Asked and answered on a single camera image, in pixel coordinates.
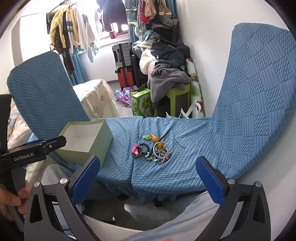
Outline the person left hand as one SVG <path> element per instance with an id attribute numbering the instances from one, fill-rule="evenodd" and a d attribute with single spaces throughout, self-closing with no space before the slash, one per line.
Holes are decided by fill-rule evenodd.
<path id="1" fill-rule="evenodd" d="M 18 212 L 25 217 L 30 193 L 31 193 L 31 187 L 27 180 L 25 180 L 25 186 L 18 191 L 17 195 L 14 195 L 8 190 L 5 190 L 1 187 L 0 203 L 1 203 L 1 214 L 3 215 L 3 217 L 9 221 L 14 221 L 14 218 L 11 212 L 8 210 L 8 206 L 17 207 Z"/>

